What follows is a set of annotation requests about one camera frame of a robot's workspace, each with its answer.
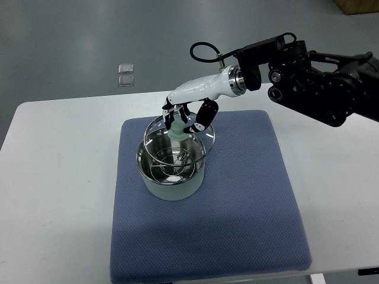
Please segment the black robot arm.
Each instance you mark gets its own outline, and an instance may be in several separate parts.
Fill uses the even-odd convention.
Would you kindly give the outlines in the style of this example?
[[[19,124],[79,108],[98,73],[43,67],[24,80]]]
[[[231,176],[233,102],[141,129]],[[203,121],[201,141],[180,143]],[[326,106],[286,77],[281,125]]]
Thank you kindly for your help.
[[[267,64],[271,101],[331,127],[358,114],[378,121],[378,59],[368,51],[355,56],[308,51],[287,33],[233,50],[245,88],[261,87],[259,66]]]

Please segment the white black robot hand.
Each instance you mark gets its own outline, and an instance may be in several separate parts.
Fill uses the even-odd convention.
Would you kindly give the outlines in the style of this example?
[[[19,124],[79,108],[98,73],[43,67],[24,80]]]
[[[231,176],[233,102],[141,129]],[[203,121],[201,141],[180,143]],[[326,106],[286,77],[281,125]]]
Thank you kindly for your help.
[[[218,75],[189,80],[171,91],[166,97],[162,107],[165,127],[167,130],[171,129],[174,111],[178,111],[180,119],[187,123],[190,115],[188,104],[201,101],[203,104],[197,112],[194,123],[185,127],[183,132],[203,132],[210,126],[219,110],[217,98],[222,95],[235,98],[245,92],[245,82],[238,65],[229,66]]]

